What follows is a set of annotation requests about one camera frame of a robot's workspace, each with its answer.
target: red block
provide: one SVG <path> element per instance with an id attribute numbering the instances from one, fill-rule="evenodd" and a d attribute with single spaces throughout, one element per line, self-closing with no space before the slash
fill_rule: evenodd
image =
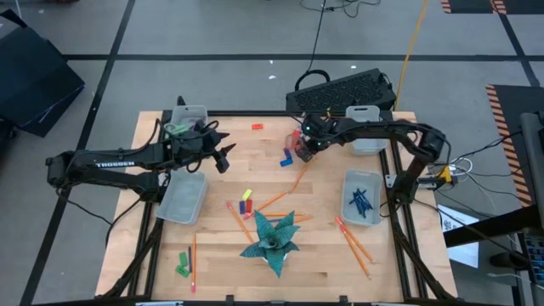
<path id="1" fill-rule="evenodd" d="M 252 211 L 252 199 L 247 199 L 246 201 L 246 213 L 250 213 Z"/>

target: wooden tabletop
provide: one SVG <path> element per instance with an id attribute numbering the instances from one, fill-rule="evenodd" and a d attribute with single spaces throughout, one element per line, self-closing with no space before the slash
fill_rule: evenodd
<path id="1" fill-rule="evenodd" d="M 160 118 L 161 114 L 158 111 L 139 114 L 133 148 L 140 147 L 150 137 L 155 119 Z M 411 112 L 396 112 L 394 117 L 416 119 Z M 402 301 L 389 220 L 383 218 L 379 225 L 370 228 L 349 226 L 377 261 L 371 264 L 363 257 L 371 280 L 366 278 L 334 221 L 340 212 L 346 170 L 381 173 L 378 156 L 351 156 L 348 146 L 333 145 L 314 157 L 295 192 L 263 210 L 270 213 L 295 210 L 314 217 L 297 224 L 301 229 L 292 241 L 298 245 L 300 252 L 289 254 L 278 279 L 261 258 L 240 257 L 249 242 L 225 203 L 237 203 L 249 188 L 253 190 L 253 205 L 257 207 L 291 187 L 303 162 L 294 157 L 291 166 L 280 167 L 279 163 L 285 159 L 282 149 L 285 135 L 296 127 L 296 123 L 290 117 L 230 116 L 211 119 L 219 120 L 218 131 L 230 133 L 221 143 L 222 146 L 236 143 L 228 156 L 230 168 L 226 173 L 219 174 L 213 160 L 204 161 L 200 171 L 206 174 L 209 188 L 197 223 L 187 226 L 165 222 L 152 296 L 154 299 L 224 301 L 226 295 L 234 294 L 237 301 L 333 302 L 340 295 L 347 295 L 353 302 Z M 252 123 L 262 123 L 264 129 L 251 130 Z M 402 146 L 400 153 L 403 165 L 407 166 L 411 155 Z M 392 159 L 389 160 L 394 173 Z M 133 167 L 128 171 L 138 173 L 141 169 Z M 416 198 L 435 204 L 431 191 L 419 190 Z M 137 195 L 132 191 L 122 190 L 116 214 L 124 211 L 136 199 Z M 384 201 L 385 194 L 382 193 L 381 202 Z M 143 207 L 140 204 L 112 230 L 97 294 L 110 289 L 133 259 Z M 432 208 L 415 202 L 411 210 L 423 262 L 444 288 L 456 295 L 438 214 Z M 388 214 L 386 207 L 382 213 Z M 254 220 L 244 222 L 253 239 L 257 240 Z M 191 293 L 190 278 L 177 274 L 175 268 L 179 264 L 179 253 L 187 251 L 195 232 L 196 293 Z M 416 297 L 413 266 L 408 257 L 406 261 L 411 276 L 412 296 Z M 147 269 L 145 262 L 138 292 L 143 292 Z"/>

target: toy plant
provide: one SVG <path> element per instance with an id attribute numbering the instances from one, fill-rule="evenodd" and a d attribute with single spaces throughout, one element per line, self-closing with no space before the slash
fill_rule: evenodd
<path id="1" fill-rule="evenodd" d="M 270 268 L 281 276 L 283 261 L 290 251 L 298 251 L 291 238 L 300 226 L 293 225 L 295 212 L 285 216 L 275 227 L 259 211 L 255 211 L 255 223 L 259 242 L 248 246 L 240 255 L 245 258 L 266 258 Z"/>

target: yellow cable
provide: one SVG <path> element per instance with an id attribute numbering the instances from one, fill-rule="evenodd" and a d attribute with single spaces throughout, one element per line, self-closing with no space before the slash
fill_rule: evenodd
<path id="1" fill-rule="evenodd" d="M 397 88 L 397 99 L 394 101 L 393 111 L 396 111 L 399 108 L 400 94 L 402 93 L 402 81 L 404 81 L 404 78 L 405 78 L 405 70 L 406 70 L 406 67 L 408 66 L 408 60 L 410 59 L 411 50 L 414 48 L 414 44 L 416 43 L 416 37 L 417 37 L 417 33 L 419 32 L 419 27 L 422 23 L 423 17 L 425 17 L 427 4 L 428 4 L 428 0 L 425 0 L 425 2 L 423 3 L 422 10 L 419 12 L 419 17 L 417 18 L 416 29 L 414 30 L 414 33 L 411 35 L 410 47 L 408 47 L 408 53 L 406 54 L 405 62 L 402 65 L 402 71 L 400 72 L 399 87 Z"/>

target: gray floor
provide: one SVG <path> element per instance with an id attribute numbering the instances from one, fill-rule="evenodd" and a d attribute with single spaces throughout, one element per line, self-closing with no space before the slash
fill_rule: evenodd
<path id="1" fill-rule="evenodd" d="M 34 3 L 22 14 L 64 54 L 108 54 L 127 0 L 81 0 L 68 5 Z M 320 1 L 306 1 L 319 7 Z M 423 0 L 383 0 L 362 6 L 357 19 L 341 12 L 324 17 L 317 52 L 321 54 L 404 54 Z M 136 0 L 120 54 L 308 54 L 319 13 L 294 0 Z M 544 54 L 536 15 L 509 16 L 527 54 Z M 496 14 L 445 14 L 431 2 L 414 48 L 415 54 L 514 55 Z M 54 130 L 40 139 L 20 133 L 0 167 L 0 303 L 15 305 L 36 259 L 56 196 L 46 184 L 43 161 L 76 147 L 104 61 L 71 61 L 87 86 Z M 308 61 L 117 61 L 88 141 L 89 149 L 129 146 L 139 111 L 163 110 L 182 94 L 190 105 L 210 110 L 283 110 L 285 94 L 306 70 Z M 531 63 L 544 80 L 544 63 Z M 332 78 L 379 68 L 395 84 L 400 61 L 316 61 Z M 304 86 L 320 82 L 309 79 Z M 517 62 L 411 62 L 405 75 L 400 109 L 415 111 L 420 122 L 446 133 L 453 156 L 478 149 L 498 138 L 485 84 L 529 85 Z M 476 155 L 475 172 L 507 173 L 502 149 Z M 510 178 L 482 178 L 495 190 L 514 191 Z M 447 192 L 459 201 L 493 213 L 485 195 L 469 182 Z M 94 212 L 112 218 L 118 191 L 79 186 L 71 194 Z M 519 204 L 507 195 L 492 195 L 496 213 Z M 446 199 L 438 201 L 455 206 Z M 104 256 L 105 225 L 68 206 L 34 303 L 94 295 Z M 454 264 L 459 296 L 468 301 L 512 304 L 508 286 Z"/>

